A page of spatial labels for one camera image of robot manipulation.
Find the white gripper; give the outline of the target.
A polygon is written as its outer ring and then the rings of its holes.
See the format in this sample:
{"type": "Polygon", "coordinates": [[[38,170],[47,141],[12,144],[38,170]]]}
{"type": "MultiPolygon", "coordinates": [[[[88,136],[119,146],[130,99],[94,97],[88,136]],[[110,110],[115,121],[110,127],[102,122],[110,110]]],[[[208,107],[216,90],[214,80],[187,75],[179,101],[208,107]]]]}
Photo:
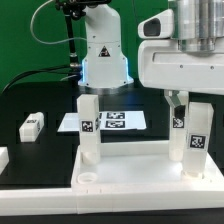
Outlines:
{"type": "Polygon", "coordinates": [[[182,52],[174,40],[145,40],[138,49],[138,74],[144,87],[166,89],[173,115],[184,118],[179,91],[224,95],[224,38],[216,40],[214,51],[200,53],[182,52]]]}

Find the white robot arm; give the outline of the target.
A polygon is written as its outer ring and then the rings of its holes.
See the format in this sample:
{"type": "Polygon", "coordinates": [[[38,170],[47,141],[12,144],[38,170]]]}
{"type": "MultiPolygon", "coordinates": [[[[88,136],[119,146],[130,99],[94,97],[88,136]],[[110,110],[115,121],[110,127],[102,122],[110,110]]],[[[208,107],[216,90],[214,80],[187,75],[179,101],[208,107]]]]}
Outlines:
{"type": "MultiPolygon", "coordinates": [[[[98,92],[131,84],[119,14],[102,0],[88,2],[84,12],[87,55],[79,85],[98,92]]],[[[224,0],[168,0],[137,32],[143,86],[224,95],[224,0]]]]}

